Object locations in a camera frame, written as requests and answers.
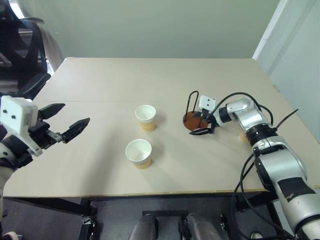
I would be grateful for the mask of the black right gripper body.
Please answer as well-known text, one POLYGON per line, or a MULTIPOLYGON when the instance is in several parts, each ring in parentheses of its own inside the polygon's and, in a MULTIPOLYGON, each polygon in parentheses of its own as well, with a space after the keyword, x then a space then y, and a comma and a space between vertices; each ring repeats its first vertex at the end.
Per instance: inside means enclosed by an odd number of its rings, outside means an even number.
POLYGON ((210 127, 204 129, 203 134, 213 134, 215 132, 215 128, 217 127, 216 118, 213 116, 213 114, 209 113, 208 110, 202 109, 202 119, 208 123, 208 125, 210 125, 210 127))

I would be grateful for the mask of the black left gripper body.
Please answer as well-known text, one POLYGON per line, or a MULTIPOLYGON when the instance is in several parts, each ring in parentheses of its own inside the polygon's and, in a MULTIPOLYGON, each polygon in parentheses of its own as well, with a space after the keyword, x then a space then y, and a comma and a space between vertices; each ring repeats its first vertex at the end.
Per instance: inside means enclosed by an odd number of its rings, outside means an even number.
POLYGON ((52 145, 63 140, 60 133, 52 132, 49 128, 50 125, 47 122, 38 119, 35 126, 28 129, 30 137, 42 150, 46 150, 52 145))

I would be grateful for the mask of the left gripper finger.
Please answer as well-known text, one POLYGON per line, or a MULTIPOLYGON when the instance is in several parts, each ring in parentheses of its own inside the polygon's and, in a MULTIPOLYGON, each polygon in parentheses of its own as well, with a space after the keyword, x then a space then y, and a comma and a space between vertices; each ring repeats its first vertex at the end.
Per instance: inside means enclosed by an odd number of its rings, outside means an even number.
POLYGON ((89 117, 76 121, 74 124, 72 124, 68 128, 68 130, 62 133, 62 142, 67 144, 68 142, 73 140, 75 137, 80 135, 82 131, 87 127, 89 122, 90 122, 89 117))
POLYGON ((49 119, 54 115, 56 115, 64 106, 65 106, 64 103, 49 104, 38 111, 38 118, 49 119))

